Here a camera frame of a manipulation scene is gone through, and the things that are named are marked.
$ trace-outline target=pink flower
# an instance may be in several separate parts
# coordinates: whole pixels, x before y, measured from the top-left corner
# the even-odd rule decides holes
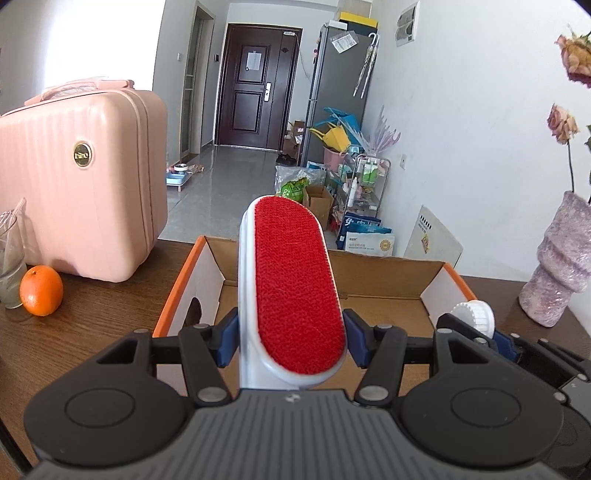
[[[556,44],[560,47],[562,63],[569,79],[573,82],[581,82],[591,88],[591,42],[589,35],[578,37],[573,33],[573,38],[564,35],[558,37]]]
[[[566,145],[575,134],[579,133],[574,117],[556,104],[552,105],[552,110],[548,117],[548,128],[552,130],[552,135],[556,137],[556,141],[562,145]]]

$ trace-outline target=brown cardboard box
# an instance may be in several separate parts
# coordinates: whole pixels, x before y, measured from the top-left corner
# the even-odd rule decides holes
[[[293,138],[286,138],[283,141],[281,153],[287,154],[296,160],[300,159],[300,147]]]
[[[364,257],[329,251],[340,305],[353,309],[370,325],[396,325],[409,336],[431,337],[433,322],[461,301],[476,297],[443,262],[395,257]],[[200,237],[189,254],[164,306],[154,336],[176,335],[193,297],[201,302],[202,323],[219,322],[238,305],[238,243]],[[239,386],[239,355],[221,370],[230,391]],[[428,365],[406,365],[401,394],[428,378]],[[351,355],[337,374],[319,388],[343,388],[352,397],[365,373]],[[158,378],[186,392],[180,365],[159,365]]]
[[[335,199],[326,187],[308,186],[304,189],[304,207],[311,211],[320,222],[322,230],[326,230],[329,223],[330,209]]]
[[[293,133],[294,137],[299,137],[300,135],[304,134],[305,130],[306,130],[306,122],[302,122],[301,120],[296,120],[293,123],[293,130],[291,132]]]

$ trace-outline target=doorway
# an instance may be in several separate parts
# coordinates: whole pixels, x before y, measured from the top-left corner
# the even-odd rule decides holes
[[[280,150],[296,76],[301,29],[229,24],[216,144]]]
[[[193,112],[193,98],[195,90],[195,75],[197,72],[197,52],[203,20],[199,17],[199,12],[195,15],[193,30],[189,40],[189,51],[187,52],[187,65],[185,68],[185,77],[183,82],[183,107],[181,109],[181,158],[190,153],[191,150],[191,123]]]

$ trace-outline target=sticker on refrigerator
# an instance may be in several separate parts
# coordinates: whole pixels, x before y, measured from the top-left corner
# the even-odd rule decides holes
[[[246,71],[259,70],[261,68],[261,57],[262,53],[257,53],[256,51],[248,52],[248,57],[246,58]]]
[[[336,48],[337,52],[343,53],[357,45],[359,39],[355,32],[342,32],[332,37],[330,42]]]

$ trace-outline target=hallway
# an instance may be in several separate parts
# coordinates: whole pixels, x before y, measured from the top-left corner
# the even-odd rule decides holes
[[[205,167],[179,193],[168,187],[168,223],[161,239],[194,243],[209,235],[238,239],[242,214],[261,195],[274,193],[277,153],[209,147],[191,163]]]

